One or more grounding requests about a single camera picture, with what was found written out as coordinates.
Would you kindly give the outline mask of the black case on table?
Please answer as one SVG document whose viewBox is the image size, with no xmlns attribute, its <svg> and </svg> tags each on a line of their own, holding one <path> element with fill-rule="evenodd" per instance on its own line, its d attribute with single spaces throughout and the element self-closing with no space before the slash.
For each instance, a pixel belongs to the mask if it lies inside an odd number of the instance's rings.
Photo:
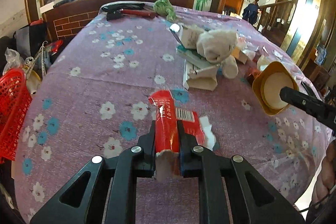
<svg viewBox="0 0 336 224">
<path fill-rule="evenodd" d="M 122 9 L 128 10 L 143 10 L 145 7 L 145 3 L 107 3 L 100 8 L 100 12 L 112 12 L 112 11 L 120 11 Z"/>
</svg>

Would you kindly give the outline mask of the black bag by wall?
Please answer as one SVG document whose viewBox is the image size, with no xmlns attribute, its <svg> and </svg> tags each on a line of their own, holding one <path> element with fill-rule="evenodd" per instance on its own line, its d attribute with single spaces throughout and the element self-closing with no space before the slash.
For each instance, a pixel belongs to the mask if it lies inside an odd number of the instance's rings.
<svg viewBox="0 0 336 224">
<path fill-rule="evenodd" d="M 16 51 L 24 59 L 35 57 L 42 43 L 47 38 L 47 25 L 44 21 L 36 21 L 15 31 L 13 38 L 16 44 Z"/>
</svg>

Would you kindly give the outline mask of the wooden stair railing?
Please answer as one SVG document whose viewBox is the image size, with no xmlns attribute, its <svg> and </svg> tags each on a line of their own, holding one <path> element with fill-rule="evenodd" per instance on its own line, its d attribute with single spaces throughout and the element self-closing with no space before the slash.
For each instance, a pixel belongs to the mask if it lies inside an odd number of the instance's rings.
<svg viewBox="0 0 336 224">
<path fill-rule="evenodd" d="M 286 23 L 293 5 L 293 1 L 286 0 L 260 6 L 260 17 L 256 25 L 256 30 L 261 33 L 265 30 L 271 31 L 272 28 L 277 27 L 279 24 L 282 25 Z"/>
</svg>

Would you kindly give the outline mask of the red flat case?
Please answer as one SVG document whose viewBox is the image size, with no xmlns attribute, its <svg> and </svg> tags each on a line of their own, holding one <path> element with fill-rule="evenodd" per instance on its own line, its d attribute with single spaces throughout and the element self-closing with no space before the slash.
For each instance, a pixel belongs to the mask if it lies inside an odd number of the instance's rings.
<svg viewBox="0 0 336 224">
<path fill-rule="evenodd" d="M 143 18 L 155 18 L 157 14 L 153 11 L 148 10 L 128 10 L 128 9 L 122 9 L 120 12 L 123 15 L 131 15 L 131 16 L 140 16 Z"/>
</svg>

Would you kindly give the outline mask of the white dark-banded medicine box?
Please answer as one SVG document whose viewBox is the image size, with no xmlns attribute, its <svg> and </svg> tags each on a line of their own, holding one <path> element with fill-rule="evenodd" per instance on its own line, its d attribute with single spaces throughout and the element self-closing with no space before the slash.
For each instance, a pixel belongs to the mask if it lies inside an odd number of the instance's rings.
<svg viewBox="0 0 336 224">
<path fill-rule="evenodd" d="M 177 42 L 179 42 L 179 44 L 183 45 L 188 50 L 197 49 L 199 35 L 206 31 L 195 24 L 186 25 L 177 23 L 172 24 L 169 30 Z"/>
</svg>

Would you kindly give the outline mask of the white long medicine box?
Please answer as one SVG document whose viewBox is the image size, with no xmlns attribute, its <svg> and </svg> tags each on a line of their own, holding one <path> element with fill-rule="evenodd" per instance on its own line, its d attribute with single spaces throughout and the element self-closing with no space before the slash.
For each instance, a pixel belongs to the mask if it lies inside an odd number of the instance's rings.
<svg viewBox="0 0 336 224">
<path fill-rule="evenodd" d="M 188 61 L 185 61 L 183 71 L 183 87 L 214 91 L 218 85 L 217 72 L 219 66 L 213 65 L 200 69 Z"/>
</svg>

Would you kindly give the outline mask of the white crumpled plastic bag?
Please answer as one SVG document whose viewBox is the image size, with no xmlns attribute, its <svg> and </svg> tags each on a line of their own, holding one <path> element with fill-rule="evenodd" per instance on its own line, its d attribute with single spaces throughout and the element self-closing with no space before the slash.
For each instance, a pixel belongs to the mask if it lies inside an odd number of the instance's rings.
<svg viewBox="0 0 336 224">
<path fill-rule="evenodd" d="M 221 63 L 234 50 L 238 33 L 234 30 L 210 30 L 203 32 L 197 39 L 197 52 L 209 63 Z"/>
</svg>

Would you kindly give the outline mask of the purple floral tablecloth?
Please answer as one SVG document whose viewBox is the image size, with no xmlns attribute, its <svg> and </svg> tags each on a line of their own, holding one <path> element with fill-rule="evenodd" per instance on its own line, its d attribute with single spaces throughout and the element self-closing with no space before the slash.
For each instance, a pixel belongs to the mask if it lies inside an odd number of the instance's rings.
<svg viewBox="0 0 336 224">
<path fill-rule="evenodd" d="M 218 155 L 242 155 L 290 203 L 305 192 L 325 156 L 331 129 L 296 107 L 270 116 L 239 64 L 216 69 L 213 91 L 185 88 L 185 60 L 163 17 L 104 12 L 65 47 L 26 114 L 15 159 L 15 197 L 29 223 L 92 157 L 119 156 L 169 116 L 197 121 Z"/>
</svg>

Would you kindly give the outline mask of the dark jacket on post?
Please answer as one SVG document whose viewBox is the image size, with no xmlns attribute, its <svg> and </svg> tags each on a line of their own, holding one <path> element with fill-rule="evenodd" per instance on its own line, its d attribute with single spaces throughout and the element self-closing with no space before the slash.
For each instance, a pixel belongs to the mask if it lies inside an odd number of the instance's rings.
<svg viewBox="0 0 336 224">
<path fill-rule="evenodd" d="M 256 3 L 250 3 L 243 11 L 243 19 L 254 25 L 258 20 L 259 6 Z"/>
</svg>

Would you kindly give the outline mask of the red paper box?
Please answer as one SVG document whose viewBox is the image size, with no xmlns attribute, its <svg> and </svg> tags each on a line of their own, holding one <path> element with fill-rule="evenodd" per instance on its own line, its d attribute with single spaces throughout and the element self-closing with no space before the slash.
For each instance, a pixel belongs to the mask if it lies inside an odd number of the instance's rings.
<svg viewBox="0 0 336 224">
<path fill-rule="evenodd" d="M 155 176 L 158 181 L 180 176 L 178 157 L 180 140 L 177 121 L 181 121 L 184 132 L 193 135 L 198 145 L 211 151 L 217 139 L 212 132 L 207 116 L 200 117 L 197 112 L 178 107 L 172 92 L 159 90 L 149 97 L 155 106 Z"/>
</svg>

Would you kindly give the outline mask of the orange ointment box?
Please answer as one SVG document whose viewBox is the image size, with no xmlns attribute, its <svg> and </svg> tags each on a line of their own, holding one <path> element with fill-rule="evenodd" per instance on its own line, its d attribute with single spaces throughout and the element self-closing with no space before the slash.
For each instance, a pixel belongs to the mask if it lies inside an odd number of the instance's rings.
<svg viewBox="0 0 336 224">
<path fill-rule="evenodd" d="M 249 50 L 241 50 L 239 47 L 235 47 L 231 55 L 242 64 L 246 64 L 248 59 L 252 60 L 254 58 L 254 52 Z"/>
</svg>

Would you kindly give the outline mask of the yellow paper cup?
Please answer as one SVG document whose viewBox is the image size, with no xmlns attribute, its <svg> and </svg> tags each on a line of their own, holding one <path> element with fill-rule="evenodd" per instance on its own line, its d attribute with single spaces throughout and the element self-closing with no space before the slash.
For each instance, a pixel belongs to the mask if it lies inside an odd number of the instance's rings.
<svg viewBox="0 0 336 224">
<path fill-rule="evenodd" d="M 299 91 L 289 71 L 278 61 L 270 63 L 253 81 L 252 90 L 266 115 L 275 116 L 288 107 L 280 97 L 282 88 Z"/>
</svg>

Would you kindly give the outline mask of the clear plastic bag on floor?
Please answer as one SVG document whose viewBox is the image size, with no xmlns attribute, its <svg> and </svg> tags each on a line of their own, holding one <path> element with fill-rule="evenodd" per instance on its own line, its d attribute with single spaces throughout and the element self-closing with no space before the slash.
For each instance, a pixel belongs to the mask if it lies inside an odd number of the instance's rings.
<svg viewBox="0 0 336 224">
<path fill-rule="evenodd" d="M 5 75 L 10 69 L 23 68 L 25 65 L 24 59 L 20 56 L 19 52 L 7 48 L 5 51 L 6 65 L 3 69 L 2 75 Z"/>
</svg>

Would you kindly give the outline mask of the small black pouch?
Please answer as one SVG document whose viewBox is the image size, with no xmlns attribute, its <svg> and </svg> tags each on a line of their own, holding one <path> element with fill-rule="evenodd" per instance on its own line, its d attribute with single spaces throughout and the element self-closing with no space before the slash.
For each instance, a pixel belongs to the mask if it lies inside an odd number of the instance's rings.
<svg viewBox="0 0 336 224">
<path fill-rule="evenodd" d="M 107 21 L 116 20 L 120 18 L 122 18 L 122 13 L 120 11 L 112 11 L 106 14 Z"/>
</svg>

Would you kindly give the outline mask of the red plastic basket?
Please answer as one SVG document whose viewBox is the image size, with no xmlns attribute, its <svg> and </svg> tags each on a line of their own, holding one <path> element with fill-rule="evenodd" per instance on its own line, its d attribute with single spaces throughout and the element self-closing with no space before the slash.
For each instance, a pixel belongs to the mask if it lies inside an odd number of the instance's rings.
<svg viewBox="0 0 336 224">
<path fill-rule="evenodd" d="M 31 101 L 22 69 L 10 69 L 1 77 L 1 158 L 15 160 L 19 134 Z"/>
</svg>

